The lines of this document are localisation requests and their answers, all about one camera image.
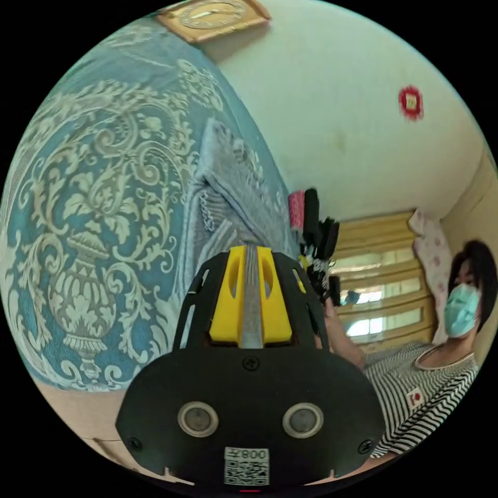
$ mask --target bed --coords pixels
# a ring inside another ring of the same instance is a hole
[[[5,184],[0,271],[37,381],[122,390],[170,351],[175,286],[188,285],[185,209],[210,120],[243,140],[258,195],[285,226],[288,192],[247,109],[200,50],[153,18],[94,47],[35,113]]]

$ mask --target red sticker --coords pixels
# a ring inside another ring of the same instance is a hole
[[[424,117],[422,94],[415,87],[406,87],[399,91],[399,110],[406,119],[416,121]]]

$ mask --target qr code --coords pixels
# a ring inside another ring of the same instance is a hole
[[[225,460],[225,484],[267,486],[270,480],[268,461]]]

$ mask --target woman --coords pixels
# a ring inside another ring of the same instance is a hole
[[[448,340],[411,342],[366,354],[345,333],[329,299],[325,324],[331,350],[361,368],[372,382],[385,418],[385,433],[371,458],[344,477],[359,474],[404,453],[436,430],[478,372],[473,343],[491,315],[498,294],[496,264],[480,241],[465,244],[453,260],[445,307]]]

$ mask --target window blind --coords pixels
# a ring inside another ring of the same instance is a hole
[[[434,299],[412,246],[413,211],[341,223],[329,274],[341,279],[338,314],[367,351],[431,341]]]

